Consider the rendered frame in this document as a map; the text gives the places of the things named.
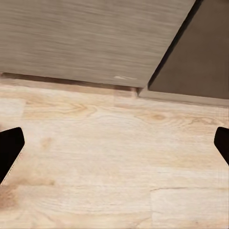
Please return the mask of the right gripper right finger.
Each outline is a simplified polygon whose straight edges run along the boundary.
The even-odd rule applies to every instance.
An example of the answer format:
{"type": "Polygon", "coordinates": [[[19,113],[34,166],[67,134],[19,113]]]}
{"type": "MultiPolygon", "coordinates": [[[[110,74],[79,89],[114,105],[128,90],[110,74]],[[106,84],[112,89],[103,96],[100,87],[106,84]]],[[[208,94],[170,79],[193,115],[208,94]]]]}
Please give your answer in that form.
{"type": "Polygon", "coordinates": [[[218,127],[215,138],[214,145],[221,153],[227,164],[229,165],[229,129],[224,127],[218,127]]]}

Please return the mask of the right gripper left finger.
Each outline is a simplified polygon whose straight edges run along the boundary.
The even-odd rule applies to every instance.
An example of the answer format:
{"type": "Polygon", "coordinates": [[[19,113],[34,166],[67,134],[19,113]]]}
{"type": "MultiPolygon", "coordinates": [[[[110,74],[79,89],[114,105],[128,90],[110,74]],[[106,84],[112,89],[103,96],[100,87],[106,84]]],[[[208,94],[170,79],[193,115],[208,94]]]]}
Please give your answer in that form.
{"type": "Polygon", "coordinates": [[[0,184],[25,145],[20,127],[0,132],[0,184]]]}

